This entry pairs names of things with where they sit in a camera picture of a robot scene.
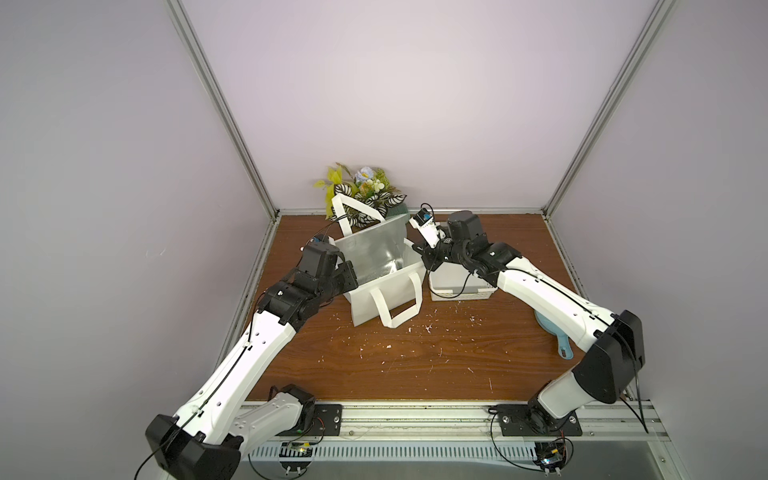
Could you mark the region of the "white insulated delivery bag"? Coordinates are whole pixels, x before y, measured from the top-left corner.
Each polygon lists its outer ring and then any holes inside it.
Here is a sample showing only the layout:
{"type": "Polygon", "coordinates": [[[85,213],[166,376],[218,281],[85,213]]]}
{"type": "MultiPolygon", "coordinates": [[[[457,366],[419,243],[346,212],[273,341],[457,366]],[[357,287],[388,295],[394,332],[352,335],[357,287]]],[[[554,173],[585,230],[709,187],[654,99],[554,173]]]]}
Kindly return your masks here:
{"type": "Polygon", "coordinates": [[[352,263],[358,287],[347,292],[355,326],[379,318],[396,329],[415,317],[423,304],[426,269],[407,238],[409,215],[384,218],[352,197],[337,194],[332,210],[342,236],[333,241],[352,263]]]}

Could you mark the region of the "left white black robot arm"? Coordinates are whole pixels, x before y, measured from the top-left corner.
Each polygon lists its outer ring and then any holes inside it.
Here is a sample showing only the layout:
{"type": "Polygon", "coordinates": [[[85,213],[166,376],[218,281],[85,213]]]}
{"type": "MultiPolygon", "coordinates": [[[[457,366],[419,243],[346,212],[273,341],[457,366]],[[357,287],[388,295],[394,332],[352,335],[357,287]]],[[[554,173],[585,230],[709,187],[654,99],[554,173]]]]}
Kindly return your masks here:
{"type": "Polygon", "coordinates": [[[145,431],[163,479],[230,479],[243,455],[281,433],[308,433],[315,398],[289,384],[247,414],[240,409],[278,353],[318,311],[355,288],[341,250],[313,238],[297,266],[259,297],[251,323],[204,385],[145,431]]]}

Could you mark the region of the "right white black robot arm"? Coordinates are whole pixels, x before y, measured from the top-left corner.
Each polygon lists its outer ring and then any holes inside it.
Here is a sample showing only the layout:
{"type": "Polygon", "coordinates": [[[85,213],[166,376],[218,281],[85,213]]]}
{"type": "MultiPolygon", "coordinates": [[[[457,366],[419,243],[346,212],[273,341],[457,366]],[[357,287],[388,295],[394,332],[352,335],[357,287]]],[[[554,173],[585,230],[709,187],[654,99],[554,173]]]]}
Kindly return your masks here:
{"type": "Polygon", "coordinates": [[[438,222],[421,208],[410,224],[422,237],[414,245],[429,271],[444,264],[462,266],[469,275],[526,303],[559,328],[584,356],[528,402],[526,420],[548,433],[580,407],[597,401],[616,403],[624,390],[639,384],[645,364],[643,326],[632,312],[614,313],[555,281],[504,242],[491,242],[480,218],[468,210],[438,222]]]}

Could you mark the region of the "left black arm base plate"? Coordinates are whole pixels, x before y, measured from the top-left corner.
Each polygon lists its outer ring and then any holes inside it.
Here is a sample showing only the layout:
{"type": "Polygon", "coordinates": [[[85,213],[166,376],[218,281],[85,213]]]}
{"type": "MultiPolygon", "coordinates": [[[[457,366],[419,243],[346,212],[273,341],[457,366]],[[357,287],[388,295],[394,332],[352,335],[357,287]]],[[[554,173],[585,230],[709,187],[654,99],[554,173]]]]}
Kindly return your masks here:
{"type": "Polygon", "coordinates": [[[298,423],[291,429],[280,432],[278,438],[301,436],[340,435],[343,420],[343,406],[339,403],[315,404],[308,413],[303,412],[298,423]]]}

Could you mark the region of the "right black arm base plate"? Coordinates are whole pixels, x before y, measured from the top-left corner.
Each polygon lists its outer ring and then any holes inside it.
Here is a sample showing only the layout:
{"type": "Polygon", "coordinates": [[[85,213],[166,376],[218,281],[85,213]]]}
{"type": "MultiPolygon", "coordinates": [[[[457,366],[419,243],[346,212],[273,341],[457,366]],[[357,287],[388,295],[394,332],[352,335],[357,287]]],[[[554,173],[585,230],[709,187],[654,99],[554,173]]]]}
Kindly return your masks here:
{"type": "Polygon", "coordinates": [[[574,412],[562,418],[551,417],[527,404],[499,404],[492,407],[504,437],[559,436],[580,437],[581,423],[574,412]]]}

